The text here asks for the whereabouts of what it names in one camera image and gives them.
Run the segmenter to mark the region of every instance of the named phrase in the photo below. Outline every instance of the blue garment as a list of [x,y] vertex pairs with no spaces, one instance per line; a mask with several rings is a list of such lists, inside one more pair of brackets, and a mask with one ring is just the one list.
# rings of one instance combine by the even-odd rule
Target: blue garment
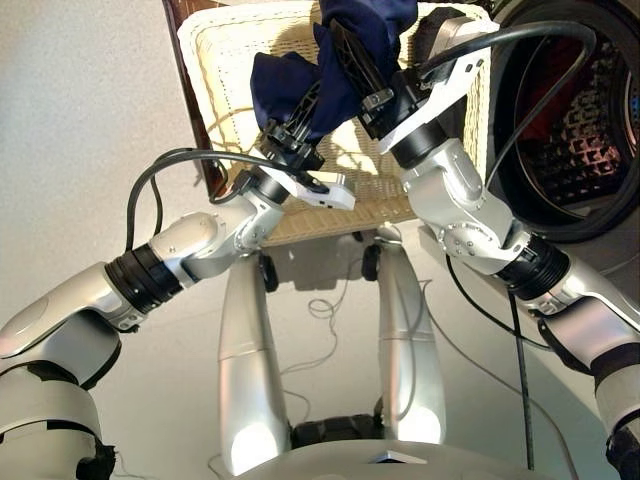
[[320,0],[322,25],[313,26],[319,47],[318,64],[295,52],[283,57],[255,56],[251,94],[260,128],[269,118],[286,121],[299,100],[320,80],[318,102],[311,119],[310,140],[320,140],[359,110],[361,98],[342,73],[331,42],[329,22],[335,18],[354,32],[389,81],[398,70],[399,35],[418,17],[416,0]]

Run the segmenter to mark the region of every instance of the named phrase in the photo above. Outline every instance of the washing machine door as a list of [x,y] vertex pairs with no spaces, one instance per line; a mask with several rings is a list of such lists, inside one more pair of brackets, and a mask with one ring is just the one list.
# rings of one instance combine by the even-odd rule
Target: washing machine door
[[[639,300],[640,2],[512,0],[498,6],[503,27],[578,20],[596,31],[598,46],[523,132],[490,190],[540,235]],[[494,49],[488,168],[491,153],[500,152],[579,50],[562,38]]]

